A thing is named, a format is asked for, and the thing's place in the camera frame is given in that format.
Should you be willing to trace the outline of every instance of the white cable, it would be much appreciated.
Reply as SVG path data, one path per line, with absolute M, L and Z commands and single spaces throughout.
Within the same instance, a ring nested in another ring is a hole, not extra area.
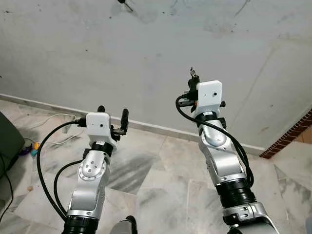
M 55 115 L 52 115 L 52 116 L 46 118 L 45 120 L 42 120 L 42 121 L 37 122 L 37 123 L 34 123 L 34 124 L 30 125 L 30 126 L 26 126 L 26 127 L 25 126 L 15 126 L 15 127 L 17 127 L 17 128 L 27 128 L 27 129 L 37 128 L 39 126 L 44 125 L 49 119 L 51 119 L 51 118 L 53 118 L 55 116 L 73 116 L 73 117 L 75 117 L 75 119 L 77 118 L 75 115 L 71 115 L 71 114 L 55 114 Z
M 71 136 L 70 138 L 68 138 L 68 139 L 66 139 L 66 140 L 64 140 L 64 141 L 61 141 L 61 142 L 51 142 L 51 141 L 47 141 L 46 143 L 55 144 L 55 145 L 62 145 L 62 144 L 64 144 L 64 143 L 68 142 L 69 140 L 73 139 L 74 137 L 79 136 L 79 135 L 82 134 L 83 132 L 84 132 L 84 129 L 83 129 L 80 133 L 77 133 L 77 134 Z M 39 144 L 41 144 L 41 142 L 42 142 L 42 141 L 35 141 L 35 140 L 33 140 L 33 139 L 31 139 L 31 138 L 28 138 L 28 137 L 23 137 L 23 138 L 24 138 L 24 139 L 28 139 L 28 140 L 32 141 L 33 143 L 39 143 Z

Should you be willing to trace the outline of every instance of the baseboard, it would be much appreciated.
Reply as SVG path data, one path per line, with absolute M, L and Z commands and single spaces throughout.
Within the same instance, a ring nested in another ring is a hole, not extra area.
M 23 104 L 27 106 L 32 106 L 32 107 L 37 107 L 37 108 L 42 108 L 45 110 L 51 110 L 55 112 L 61 112 L 65 114 L 74 114 L 76 116 L 85 116 L 87 111 L 83 110 L 78 110 L 78 109 L 73 109 L 73 108 L 68 108 L 64 106 L 58 106 L 58 105 L 53 105 L 45 102 L 40 102 L 40 101 L 34 101 L 34 100 L 29 100 L 25 98 L 20 98 L 16 96 L 11 96 L 11 95 L 6 95 L 6 94 L 0 94 L 0 99 L 5 100 L 5 101 L 10 101 L 18 104 Z M 120 124 L 120 118 L 119 117 L 111 117 L 112 123 L 113 124 Z M 156 134 L 161 134 L 161 135 L 166 135 L 170 137 L 176 137 L 180 139 L 185 139 L 189 141 L 195 141 L 198 142 L 199 136 L 194 133 L 189 133 L 189 132 L 184 132 L 180 131 L 177 129 L 172 129 L 172 128 L 166 128 L 158 125 L 153 125 L 149 123 L 143 123 L 135 120 L 129 120 L 129 127 L 130 128 L 135 128 L 135 129 L 140 129 L 143 131 L 148 131 Z M 247 144 L 242 144 L 244 147 L 245 151 L 249 154 L 252 155 L 260 155 L 265 151 L 264 148 L 253 146 L 253 145 L 247 145 Z

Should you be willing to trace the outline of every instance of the marble tile floor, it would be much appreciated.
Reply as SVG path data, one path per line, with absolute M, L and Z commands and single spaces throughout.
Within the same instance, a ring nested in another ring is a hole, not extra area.
M 24 137 L 42 140 L 71 117 L 58 116 L 44 125 L 27 126 L 56 114 L 0 100 L 0 111 Z M 79 133 L 72 126 L 57 132 L 51 141 Z M 42 151 L 42 170 L 49 191 L 64 165 L 82 157 L 88 137 L 81 135 L 66 144 L 47 144 Z M 253 191 L 281 234 L 304 234 L 305 220 L 312 214 L 312 146 L 293 142 L 273 159 L 249 155 L 254 173 Z M 129 129 L 112 156 L 111 176 L 98 234 L 108 234 L 127 215 L 134 215 L 142 234 L 225 234 L 219 196 L 206 170 L 205 158 L 195 142 Z M 63 221 L 45 197 L 35 158 L 21 156 L 8 172 L 14 187 L 14 202 L 0 224 L 1 234 L 61 233 Z M 59 196 L 66 207 L 75 187 L 77 167 L 59 179 Z M 8 183 L 0 179 L 0 210 L 8 204 Z

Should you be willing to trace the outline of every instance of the white wall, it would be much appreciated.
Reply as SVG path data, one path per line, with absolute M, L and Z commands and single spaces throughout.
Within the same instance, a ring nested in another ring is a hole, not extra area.
M 175 109 L 194 66 L 260 147 L 312 104 L 311 0 L 128 2 L 1 0 L 0 93 L 196 132 Z

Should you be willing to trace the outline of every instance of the black cable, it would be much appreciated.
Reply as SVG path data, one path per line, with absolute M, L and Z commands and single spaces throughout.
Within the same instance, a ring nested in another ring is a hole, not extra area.
M 70 125 L 70 124 L 75 124 L 77 123 L 76 121 L 70 121 L 64 124 L 61 124 L 59 127 L 55 128 L 54 130 L 52 130 L 52 132 L 50 132 L 45 139 L 42 141 L 42 143 L 39 146 L 38 152 L 37 152 L 37 170 L 38 170 L 38 175 L 39 175 L 39 179 L 43 188 L 43 191 L 45 193 L 45 195 L 47 196 L 49 202 L 51 203 L 51 205 L 53 206 L 53 208 L 56 210 L 56 212 L 58 213 L 58 215 L 65 221 L 66 220 L 66 216 L 63 214 L 63 212 L 59 209 L 59 207 L 57 206 L 57 204 L 54 202 L 53 198 L 51 197 L 47 186 L 45 185 L 44 179 L 43 179 L 43 175 L 42 175 L 42 171 L 41 171 L 41 166 L 40 166 L 40 153 L 42 150 L 43 145 L 45 144 L 45 142 L 49 139 L 49 137 L 55 133 L 58 129 L 61 129 L 62 127 L 65 127 L 66 125 Z
M 81 163 L 83 161 L 82 160 L 79 160 L 79 161 L 75 161 L 75 162 L 71 162 L 71 163 L 68 163 L 66 164 L 65 166 L 63 166 L 57 173 L 57 175 L 55 176 L 55 179 L 54 179 L 54 186 L 53 186 L 53 190 L 54 190 L 54 197 L 55 197 L 55 200 L 58 204 L 58 207 L 60 208 L 60 210 L 64 213 L 64 215 L 66 215 L 66 210 L 64 209 L 62 203 L 60 202 L 59 200 L 59 195 L 58 195 L 58 178 L 59 178 L 59 175 L 68 167 L 72 166 L 72 165 L 75 165 L 75 164 L 78 164 L 78 163 Z
M 13 196 L 12 183 L 11 183 L 11 181 L 10 181 L 10 178 L 9 178 L 8 174 L 7 174 L 6 171 L 5 171 L 4 159 L 3 159 L 3 156 L 2 156 L 1 153 L 0 153 L 0 157 L 1 157 L 1 160 L 2 160 L 2 164 L 3 164 L 4 175 L 5 175 L 5 177 L 6 177 L 6 178 L 8 179 L 8 181 L 9 181 L 10 190 L 11 190 L 11 201 L 10 201 L 9 205 L 5 208 L 5 210 L 3 211 L 3 213 L 1 214 L 1 217 L 0 217 L 0 223 L 1 223 L 1 220 L 2 220 L 2 218 L 3 218 L 4 214 L 5 214 L 5 212 L 9 209 L 10 205 L 11 205 L 12 202 L 13 202 L 13 197 L 14 197 L 14 196 Z
M 250 187 L 252 187 L 252 185 L 254 184 L 254 175 L 253 175 L 253 172 L 251 171 L 250 167 L 249 167 L 249 161 L 248 161 L 248 158 L 247 158 L 247 155 L 246 155 L 246 152 L 244 150 L 244 148 L 241 146 L 241 144 L 235 139 L 234 136 L 232 136 L 231 134 L 229 134 L 227 131 L 225 131 L 224 129 L 222 128 L 219 128 L 211 123 L 207 123 L 207 122 L 204 122 L 202 120 L 199 120 L 199 119 L 196 119 L 196 118 L 192 118 L 190 116 L 188 116 L 187 114 L 185 114 L 180 106 L 179 106 L 179 100 L 182 99 L 182 98 L 185 98 L 186 95 L 181 95 L 179 96 L 176 100 L 175 100 L 175 106 L 176 106 L 176 109 L 177 111 L 185 118 L 187 118 L 188 120 L 192 121 L 192 122 L 195 122 L 195 123 L 198 123 L 198 124 L 202 124 L 202 125 L 206 125 L 208 127 L 211 127 L 213 129 L 216 129 L 218 130 L 219 132 L 223 133 L 224 135 L 226 135 L 227 137 L 229 137 L 231 139 L 231 141 L 233 142 L 233 145 L 240 157 L 240 159 L 242 160 L 242 162 L 244 163 L 245 167 L 246 167 L 246 180 L 248 182 L 248 185 Z

